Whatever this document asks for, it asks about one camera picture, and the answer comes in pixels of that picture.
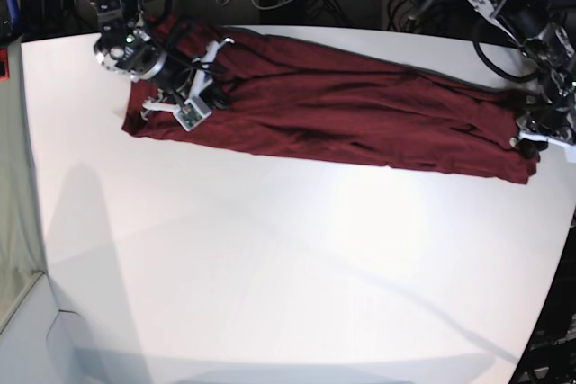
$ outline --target white table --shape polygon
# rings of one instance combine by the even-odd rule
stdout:
[[[259,28],[502,85],[467,42]],[[49,275],[113,383],[506,384],[576,204],[528,186],[242,155],[121,132],[130,82],[95,36],[23,46]],[[508,70],[514,53],[489,53]]]

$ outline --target red switch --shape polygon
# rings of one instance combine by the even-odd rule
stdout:
[[[0,49],[0,81],[5,81],[10,77],[8,74],[8,52]]]

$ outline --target dark red fabric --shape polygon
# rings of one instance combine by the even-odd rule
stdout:
[[[253,155],[287,156],[411,170],[499,177],[526,183],[536,161],[510,147],[511,92],[486,92],[414,68],[251,31],[197,24],[179,48],[203,54],[230,36],[217,61],[231,109],[186,132],[169,113],[140,117],[156,96],[132,86],[123,129]]]

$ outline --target blue object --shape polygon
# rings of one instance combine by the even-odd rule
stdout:
[[[8,8],[8,15],[10,16],[10,25],[12,28],[20,23],[20,8],[18,7],[18,0],[5,0]]]

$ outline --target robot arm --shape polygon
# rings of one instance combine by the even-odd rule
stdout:
[[[576,157],[576,57],[559,17],[549,0],[468,0],[481,15],[473,35],[474,47],[484,63],[516,83],[537,79],[536,98],[517,118],[518,138],[547,141],[570,150]],[[480,28],[491,24],[503,31],[526,58],[536,64],[528,76],[511,76],[492,64],[480,47]]]
[[[147,80],[158,88],[157,98],[144,104],[143,117],[153,111],[171,112],[184,129],[191,130],[211,115],[212,108],[227,108],[206,65],[232,40],[213,41],[203,58],[188,58],[176,50],[178,35],[169,36],[170,43],[154,38],[142,0],[92,3],[101,33],[94,45],[98,62],[134,82]]]

